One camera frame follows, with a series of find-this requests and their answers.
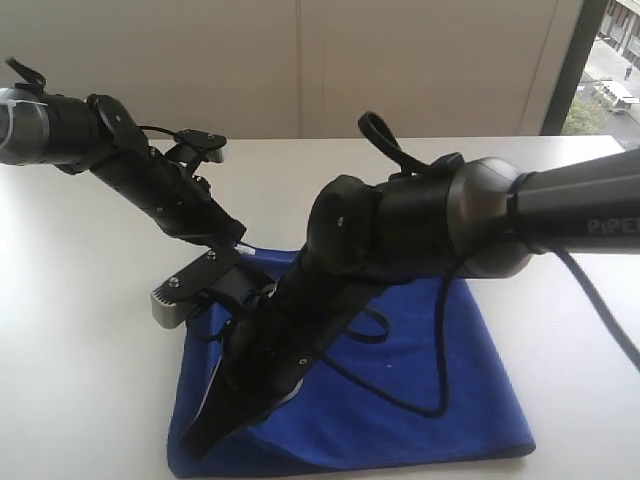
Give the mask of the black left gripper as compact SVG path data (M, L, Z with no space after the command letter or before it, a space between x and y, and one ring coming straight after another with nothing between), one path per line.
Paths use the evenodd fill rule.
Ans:
M149 183L149 216L168 236L209 246L236 243L246 233L245 225L212 198L208 182L185 168L151 165Z

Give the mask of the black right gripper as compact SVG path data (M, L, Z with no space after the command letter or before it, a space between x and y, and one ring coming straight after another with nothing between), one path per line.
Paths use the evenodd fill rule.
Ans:
M289 271L224 343L185 448L213 448L294 394L301 380L370 301L370 286Z

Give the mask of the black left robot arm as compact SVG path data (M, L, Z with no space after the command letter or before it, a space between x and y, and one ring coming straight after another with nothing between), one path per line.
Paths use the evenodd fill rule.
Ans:
M149 217L167 236L194 245L236 244L246 232L198 175L220 163L223 135L140 125L116 98L51 94L38 71L14 57L20 81L1 91L1 161L89 172Z

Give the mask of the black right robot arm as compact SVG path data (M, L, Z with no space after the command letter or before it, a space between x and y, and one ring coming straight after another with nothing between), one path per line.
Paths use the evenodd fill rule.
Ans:
M437 402L423 408L387 397L420 417L440 418L449 406L445 311L454 281L508 278L535 255L553 253L567 266L629 361L639 360L575 261L578 253L638 252L637 151L537 172L458 153L425 164L400 147L377 114L363 114L358 126L398 171L374 186L349 175L328 183L284 273L232 294L231 317L214 336L220 357L182 437L195 457L288 402L374 298L420 278L440 281L433 320Z

